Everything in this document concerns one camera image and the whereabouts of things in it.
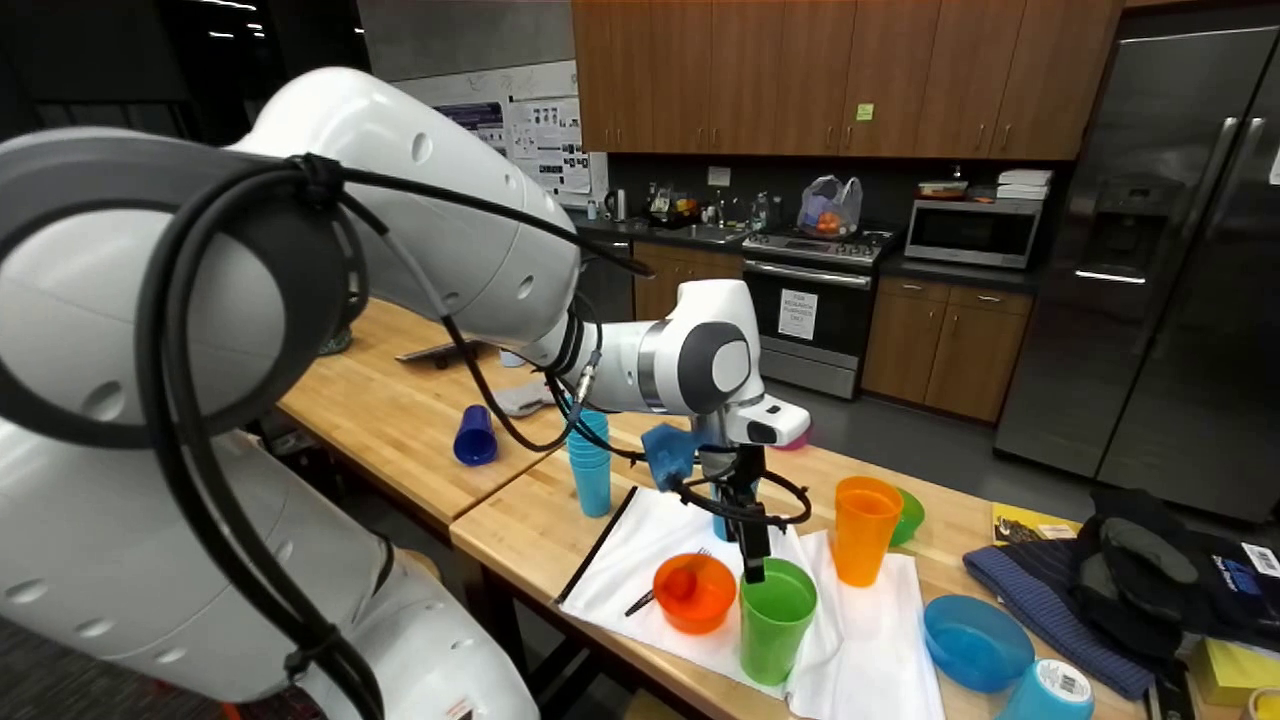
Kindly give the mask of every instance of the refrigerator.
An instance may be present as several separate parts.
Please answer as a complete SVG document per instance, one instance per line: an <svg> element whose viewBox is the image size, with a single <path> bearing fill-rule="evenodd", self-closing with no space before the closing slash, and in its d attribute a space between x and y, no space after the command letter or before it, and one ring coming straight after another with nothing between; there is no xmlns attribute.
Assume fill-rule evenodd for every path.
<svg viewBox="0 0 1280 720"><path fill-rule="evenodd" d="M1280 516L1280 15L1125 24L995 454Z"/></svg>

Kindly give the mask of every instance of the brown cabinet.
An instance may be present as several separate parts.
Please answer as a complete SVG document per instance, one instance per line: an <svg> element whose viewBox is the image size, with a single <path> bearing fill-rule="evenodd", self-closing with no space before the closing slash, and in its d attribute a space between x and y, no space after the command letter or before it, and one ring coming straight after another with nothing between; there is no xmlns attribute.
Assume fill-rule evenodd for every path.
<svg viewBox="0 0 1280 720"><path fill-rule="evenodd" d="M863 387L999 421L1034 300L1025 294L881 281Z"/></svg>
<svg viewBox="0 0 1280 720"><path fill-rule="evenodd" d="M702 253L702 249L645 246L645 239L633 253L642 264L652 267L652 276L637 281L637 321L668 317L677 309L677 290L685 281L745 276L741 255L728 255L728 253Z"/></svg>
<svg viewBox="0 0 1280 720"><path fill-rule="evenodd" d="M577 0L600 153L1072 162L1121 0Z"/></svg>

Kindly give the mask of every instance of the wooden table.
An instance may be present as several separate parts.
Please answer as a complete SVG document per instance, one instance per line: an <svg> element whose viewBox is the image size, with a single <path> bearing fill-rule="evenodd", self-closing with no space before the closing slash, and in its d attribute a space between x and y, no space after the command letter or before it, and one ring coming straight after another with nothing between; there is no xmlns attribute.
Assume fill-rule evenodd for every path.
<svg viewBox="0 0 1280 720"><path fill-rule="evenodd" d="M279 407L361 464L384 491L418 510L434 528L444 533L456 516L541 460L501 429L501 457L491 464L466 467L454 457L460 413L486 405L480 387L466 365L401 365L405 351L447 343L440 323L374 300L354 338L354 348L317 360ZM501 370L491 351L480 370L498 387L536 382L528 370ZM556 434L547 413L520 429L536 440Z"/></svg>
<svg viewBox="0 0 1280 720"><path fill-rule="evenodd" d="M615 446L637 446L645 429L661 421L652 417L615 417L614 436ZM965 496L940 486L924 486L875 464L859 464L823 447L803 454L768 454L768 467L784 472L796 486L808 486L813 491L813 521L803 528L823 528L832 516L832 489L846 477L881 477L888 486L901 486L920 496L927 510L927 521L920 535L914 539L914 558L920 564L920 593L946 597L946 593L967 593L989 597L977 581L965 573L965 553L991 546L991 516L989 499ZM615 499L633 489L647 486L645 467L627 467L615 460L614 491ZM525 597L533 597L543 609L556 609L556 597L567 590L579 562L593 553L609 521L590 521L577 510L574 477L566 454L547 457L543 464L528 467L520 482L487 496L480 510L460 516L454 524L454 546L487 564L498 578L518 583ZM703 671L680 657L668 657L661 650L625 642L615 631L579 625L595 646L627 661L633 668L661 682L668 691L685 697L692 707L708 716L790 716L781 700L745 690L735 682L723 682L718 671ZM1142 705L1130 705L1125 697L1099 690L1096 716L1121 720L1121 716L1143 716ZM962 683L940 675L946 711L957 720L967 716L995 716L995 705L989 697L965 691Z"/></svg>

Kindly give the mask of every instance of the blue bowl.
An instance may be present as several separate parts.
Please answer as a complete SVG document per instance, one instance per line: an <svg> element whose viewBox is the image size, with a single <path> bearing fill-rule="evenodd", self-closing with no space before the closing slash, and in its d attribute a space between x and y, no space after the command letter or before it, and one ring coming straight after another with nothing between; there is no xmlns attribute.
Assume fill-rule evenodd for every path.
<svg viewBox="0 0 1280 720"><path fill-rule="evenodd" d="M940 597L924 609L924 650L940 671L977 691L1004 691L1035 661L1030 631L971 597Z"/></svg>

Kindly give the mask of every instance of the orange cup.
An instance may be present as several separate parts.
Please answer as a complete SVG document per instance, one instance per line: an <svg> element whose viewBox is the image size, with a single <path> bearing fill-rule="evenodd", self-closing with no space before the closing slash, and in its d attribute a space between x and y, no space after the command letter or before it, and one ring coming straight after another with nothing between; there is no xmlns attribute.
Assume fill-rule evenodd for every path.
<svg viewBox="0 0 1280 720"><path fill-rule="evenodd" d="M668 558L652 578L652 600L665 609L668 625L688 636L718 631L731 597L731 573L708 553Z"/></svg>
<svg viewBox="0 0 1280 720"><path fill-rule="evenodd" d="M828 533L836 578L851 590L875 583L905 491L881 482L836 486L836 524Z"/></svg>

